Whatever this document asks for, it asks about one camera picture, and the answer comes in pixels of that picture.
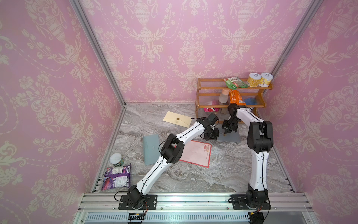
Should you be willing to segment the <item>red bordered pink card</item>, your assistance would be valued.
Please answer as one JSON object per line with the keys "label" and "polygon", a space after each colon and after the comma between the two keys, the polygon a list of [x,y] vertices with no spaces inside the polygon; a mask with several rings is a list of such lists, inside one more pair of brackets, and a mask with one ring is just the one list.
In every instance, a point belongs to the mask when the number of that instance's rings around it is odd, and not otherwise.
{"label": "red bordered pink card", "polygon": [[190,141],[185,144],[180,161],[209,168],[212,145],[199,141]]}

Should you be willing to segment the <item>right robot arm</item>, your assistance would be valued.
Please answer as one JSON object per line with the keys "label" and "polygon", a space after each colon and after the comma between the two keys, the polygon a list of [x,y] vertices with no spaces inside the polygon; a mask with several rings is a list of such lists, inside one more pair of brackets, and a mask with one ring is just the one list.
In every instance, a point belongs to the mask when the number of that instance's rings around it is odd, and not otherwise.
{"label": "right robot arm", "polygon": [[246,192],[246,204],[252,209],[270,209],[267,187],[267,160],[274,145],[273,125],[252,113],[244,105],[230,104],[229,119],[224,120],[224,133],[237,132],[238,122],[242,121],[249,127],[247,146],[251,150],[251,177]]}

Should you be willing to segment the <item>grey envelope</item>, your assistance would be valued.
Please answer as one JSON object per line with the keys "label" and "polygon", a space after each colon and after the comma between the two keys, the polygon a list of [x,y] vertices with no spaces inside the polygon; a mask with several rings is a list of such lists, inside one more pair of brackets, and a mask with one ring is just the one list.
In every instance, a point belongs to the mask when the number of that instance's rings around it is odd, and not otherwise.
{"label": "grey envelope", "polygon": [[217,137],[217,141],[240,143],[240,133],[237,131],[225,134],[224,129],[219,129],[219,136]]}

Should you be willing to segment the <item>cream yellow envelope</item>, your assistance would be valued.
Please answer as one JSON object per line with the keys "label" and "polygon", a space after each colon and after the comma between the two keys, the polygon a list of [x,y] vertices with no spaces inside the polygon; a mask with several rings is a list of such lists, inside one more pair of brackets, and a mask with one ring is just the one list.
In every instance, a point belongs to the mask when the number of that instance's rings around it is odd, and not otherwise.
{"label": "cream yellow envelope", "polygon": [[192,119],[191,119],[191,117],[168,111],[166,113],[165,117],[163,118],[163,121],[174,124],[174,125],[178,125],[181,127],[189,128],[191,125]]}

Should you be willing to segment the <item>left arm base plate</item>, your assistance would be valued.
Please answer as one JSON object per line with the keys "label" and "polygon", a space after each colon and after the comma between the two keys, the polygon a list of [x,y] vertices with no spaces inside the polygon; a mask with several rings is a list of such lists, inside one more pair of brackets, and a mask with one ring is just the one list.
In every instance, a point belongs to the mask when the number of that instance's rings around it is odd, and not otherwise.
{"label": "left arm base plate", "polygon": [[119,210],[156,210],[158,196],[149,194],[141,196],[137,201],[131,201],[127,195],[122,195],[119,201]]}

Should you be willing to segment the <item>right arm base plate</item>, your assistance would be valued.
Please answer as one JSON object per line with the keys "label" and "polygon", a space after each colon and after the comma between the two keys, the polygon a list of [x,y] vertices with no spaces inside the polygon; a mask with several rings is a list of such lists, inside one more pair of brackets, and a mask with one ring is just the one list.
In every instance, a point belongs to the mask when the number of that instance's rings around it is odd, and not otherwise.
{"label": "right arm base plate", "polygon": [[234,210],[270,210],[271,204],[267,196],[248,197],[246,195],[231,195],[228,202]]}

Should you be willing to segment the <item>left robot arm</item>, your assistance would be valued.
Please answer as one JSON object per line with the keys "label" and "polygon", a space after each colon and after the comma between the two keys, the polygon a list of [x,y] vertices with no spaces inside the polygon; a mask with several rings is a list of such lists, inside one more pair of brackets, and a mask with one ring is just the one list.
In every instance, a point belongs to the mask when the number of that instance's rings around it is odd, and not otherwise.
{"label": "left robot arm", "polygon": [[219,123],[218,117],[211,113],[208,117],[197,118],[195,123],[187,130],[170,134],[167,139],[159,144],[158,151],[160,156],[148,173],[136,184],[132,185],[127,192],[130,206],[139,209],[144,204],[145,196],[159,179],[159,177],[171,165],[180,161],[184,148],[194,138],[204,135],[210,140],[216,140],[219,136],[216,124]]}

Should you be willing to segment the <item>teal green envelope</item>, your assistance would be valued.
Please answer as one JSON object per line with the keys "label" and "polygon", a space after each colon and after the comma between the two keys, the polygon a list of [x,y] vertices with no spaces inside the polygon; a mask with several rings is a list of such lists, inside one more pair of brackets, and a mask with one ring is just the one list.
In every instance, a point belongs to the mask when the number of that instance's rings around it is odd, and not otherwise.
{"label": "teal green envelope", "polygon": [[159,147],[159,135],[147,135],[143,137],[143,151],[144,151],[144,163],[146,166],[155,164],[160,157],[158,151]]}

